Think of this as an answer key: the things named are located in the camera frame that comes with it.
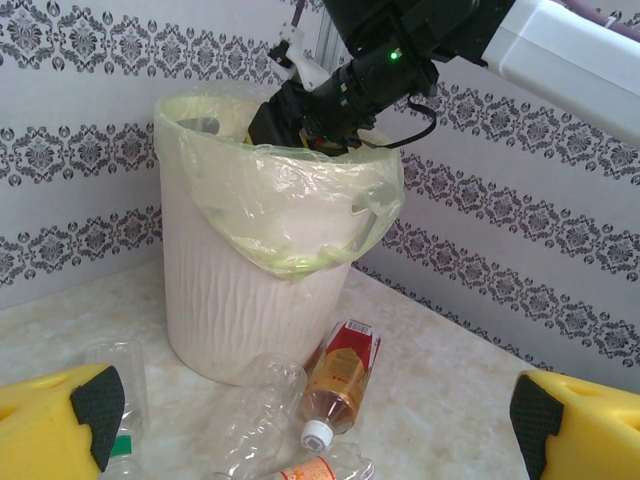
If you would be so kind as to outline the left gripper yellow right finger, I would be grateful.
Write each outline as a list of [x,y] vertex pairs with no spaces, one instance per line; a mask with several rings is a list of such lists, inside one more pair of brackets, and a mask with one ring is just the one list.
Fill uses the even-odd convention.
[[509,417],[531,479],[637,479],[639,396],[578,378],[519,374]]

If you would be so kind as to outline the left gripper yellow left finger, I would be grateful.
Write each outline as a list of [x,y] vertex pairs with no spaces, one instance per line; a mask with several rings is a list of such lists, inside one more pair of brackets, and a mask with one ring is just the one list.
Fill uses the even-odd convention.
[[3,479],[97,479],[125,407],[117,369],[85,364],[1,387]]

